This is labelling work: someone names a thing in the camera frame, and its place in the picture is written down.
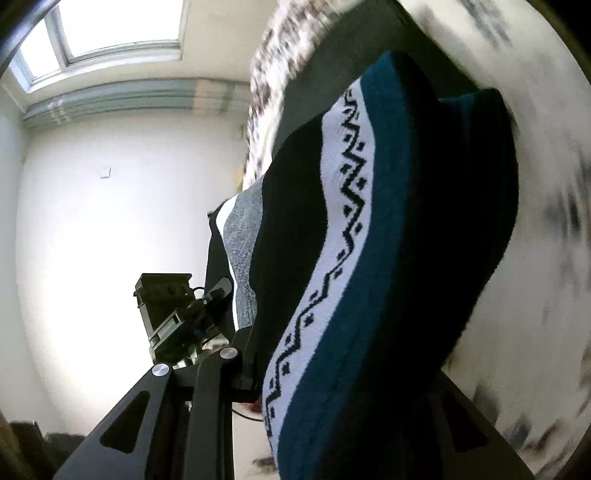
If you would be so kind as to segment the black teal patterned knit sweater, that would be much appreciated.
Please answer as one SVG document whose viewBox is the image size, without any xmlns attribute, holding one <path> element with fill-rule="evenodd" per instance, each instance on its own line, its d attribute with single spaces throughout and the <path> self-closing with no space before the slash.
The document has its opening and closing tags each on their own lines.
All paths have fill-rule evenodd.
<svg viewBox="0 0 591 480">
<path fill-rule="evenodd" d="M 512 121 L 383 54 L 211 221 L 283 479 L 526 479 L 443 373 L 512 235 Z"/>
</svg>

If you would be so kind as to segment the floral cream bed blanket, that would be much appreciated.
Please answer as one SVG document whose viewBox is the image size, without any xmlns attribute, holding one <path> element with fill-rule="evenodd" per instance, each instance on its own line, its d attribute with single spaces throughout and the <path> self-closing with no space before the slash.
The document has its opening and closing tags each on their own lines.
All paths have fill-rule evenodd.
<svg viewBox="0 0 591 480">
<path fill-rule="evenodd" d="M 520 206 L 448 376 L 538 479 L 590 475 L 590 5 L 280 1 L 252 58 L 242 184 L 370 56 L 420 28 L 514 117 Z"/>
</svg>

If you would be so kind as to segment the window with white frame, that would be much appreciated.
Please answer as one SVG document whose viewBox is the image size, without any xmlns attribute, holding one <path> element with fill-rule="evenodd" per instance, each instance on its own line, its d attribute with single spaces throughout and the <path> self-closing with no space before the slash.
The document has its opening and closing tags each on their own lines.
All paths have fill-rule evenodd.
<svg viewBox="0 0 591 480">
<path fill-rule="evenodd" d="M 26 94 L 77 74 L 182 58 L 190 2 L 60 1 L 17 48 L 8 72 Z"/>
</svg>

